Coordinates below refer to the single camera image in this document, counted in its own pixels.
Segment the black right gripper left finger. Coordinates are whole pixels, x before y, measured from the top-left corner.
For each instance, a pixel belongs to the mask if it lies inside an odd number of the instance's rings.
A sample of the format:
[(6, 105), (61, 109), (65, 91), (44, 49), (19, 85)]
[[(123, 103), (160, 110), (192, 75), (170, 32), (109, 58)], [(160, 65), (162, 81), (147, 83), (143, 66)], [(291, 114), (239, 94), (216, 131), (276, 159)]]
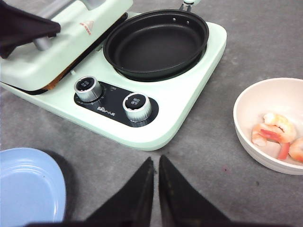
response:
[(148, 157), (126, 184), (86, 220), (98, 227), (148, 227), (154, 194), (154, 166)]

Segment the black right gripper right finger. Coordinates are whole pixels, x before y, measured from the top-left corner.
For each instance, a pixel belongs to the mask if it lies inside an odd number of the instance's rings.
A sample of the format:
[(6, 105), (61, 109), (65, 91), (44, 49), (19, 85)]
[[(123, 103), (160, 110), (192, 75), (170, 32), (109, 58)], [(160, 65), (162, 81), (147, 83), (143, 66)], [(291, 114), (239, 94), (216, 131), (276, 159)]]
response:
[(163, 227), (228, 227), (232, 223), (165, 155), (159, 159), (158, 190)]

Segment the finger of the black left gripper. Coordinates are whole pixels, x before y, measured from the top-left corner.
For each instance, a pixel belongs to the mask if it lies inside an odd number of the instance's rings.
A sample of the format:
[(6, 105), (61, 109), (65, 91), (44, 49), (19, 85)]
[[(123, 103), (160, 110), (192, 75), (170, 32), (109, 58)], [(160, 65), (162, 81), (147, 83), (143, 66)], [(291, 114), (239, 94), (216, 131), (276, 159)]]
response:
[(8, 4), (0, 5), (0, 56), (3, 59), (18, 46), (37, 38), (55, 37), (61, 31), (57, 22), (27, 13)]

